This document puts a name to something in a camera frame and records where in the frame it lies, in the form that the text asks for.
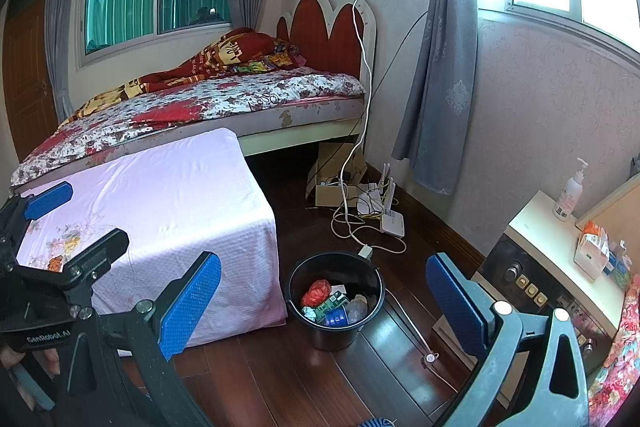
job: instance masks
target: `floral bedsheet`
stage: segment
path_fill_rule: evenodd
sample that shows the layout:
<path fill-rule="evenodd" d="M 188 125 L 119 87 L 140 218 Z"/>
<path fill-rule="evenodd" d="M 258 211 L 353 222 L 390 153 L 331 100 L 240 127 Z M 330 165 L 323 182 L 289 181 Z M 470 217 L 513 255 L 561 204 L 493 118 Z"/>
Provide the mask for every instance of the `floral bedsheet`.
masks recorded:
<path fill-rule="evenodd" d="M 66 123 L 18 166 L 12 187 L 157 130 L 269 109 L 317 96 L 357 98 L 362 84 L 344 73 L 311 68 L 213 78 L 130 100 Z"/>
<path fill-rule="evenodd" d="M 589 426 L 605 427 L 640 377 L 640 275 L 626 292 L 616 338 L 589 388 Z"/>

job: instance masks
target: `pump bottle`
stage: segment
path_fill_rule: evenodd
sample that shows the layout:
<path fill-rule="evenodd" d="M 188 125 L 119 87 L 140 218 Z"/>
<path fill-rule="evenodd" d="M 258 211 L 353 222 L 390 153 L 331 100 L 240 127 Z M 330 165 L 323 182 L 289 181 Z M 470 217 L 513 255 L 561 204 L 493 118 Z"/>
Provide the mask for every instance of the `pump bottle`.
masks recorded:
<path fill-rule="evenodd" d="M 574 177 L 569 178 L 566 182 L 564 190 L 556 206 L 554 206 L 554 216 L 560 221 L 566 221 L 567 217 L 574 211 L 575 205 L 578 204 L 578 200 L 582 195 L 582 181 L 584 179 L 584 170 L 589 164 L 582 158 L 578 158 L 578 162 L 582 163 L 582 168 L 574 174 Z"/>

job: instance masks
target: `red headboard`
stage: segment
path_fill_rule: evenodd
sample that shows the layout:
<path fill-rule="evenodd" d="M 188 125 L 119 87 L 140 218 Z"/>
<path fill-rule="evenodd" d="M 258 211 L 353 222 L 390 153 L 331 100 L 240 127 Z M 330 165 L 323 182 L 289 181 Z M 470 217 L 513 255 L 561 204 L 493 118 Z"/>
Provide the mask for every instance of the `red headboard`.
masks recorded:
<path fill-rule="evenodd" d="M 278 20 L 276 36 L 296 44 L 310 68 L 348 73 L 364 81 L 362 50 L 353 28 L 352 4 L 333 10 L 328 0 L 300 0 L 293 14 Z M 358 1 L 356 24 L 373 67 L 376 23 L 369 6 Z"/>

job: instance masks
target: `metal screw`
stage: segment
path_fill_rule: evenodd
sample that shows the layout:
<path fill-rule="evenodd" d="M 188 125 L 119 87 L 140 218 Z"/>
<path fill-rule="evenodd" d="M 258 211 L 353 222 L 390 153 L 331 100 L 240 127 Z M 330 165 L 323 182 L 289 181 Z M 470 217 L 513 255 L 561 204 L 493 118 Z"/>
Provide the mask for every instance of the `metal screw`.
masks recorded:
<path fill-rule="evenodd" d="M 78 317 L 80 317 L 80 320 L 85 321 L 89 317 L 91 317 L 91 315 L 93 315 L 93 313 L 94 313 L 94 309 L 90 308 L 89 306 L 87 306 L 86 308 L 82 308 L 78 312 Z"/>
<path fill-rule="evenodd" d="M 80 306 L 77 304 L 71 304 L 71 306 L 69 306 L 69 314 L 73 317 L 76 318 L 78 317 L 78 314 L 80 313 Z"/>
<path fill-rule="evenodd" d="M 152 300 L 143 299 L 138 304 L 136 304 L 136 311 L 138 313 L 145 314 L 151 311 L 153 307 L 154 307 L 154 302 Z"/>

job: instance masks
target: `red blanket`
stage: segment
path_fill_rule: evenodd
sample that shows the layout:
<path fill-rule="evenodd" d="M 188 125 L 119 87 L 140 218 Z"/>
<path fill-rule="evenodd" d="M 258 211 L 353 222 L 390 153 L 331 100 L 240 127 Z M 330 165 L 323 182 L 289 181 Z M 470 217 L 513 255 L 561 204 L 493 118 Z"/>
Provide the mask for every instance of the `red blanket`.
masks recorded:
<path fill-rule="evenodd" d="M 173 70 L 149 73 L 94 96 L 61 126 L 140 94 L 193 84 L 207 78 L 290 70 L 304 64 L 305 59 L 296 46 L 249 28 L 238 28 L 222 35 Z"/>

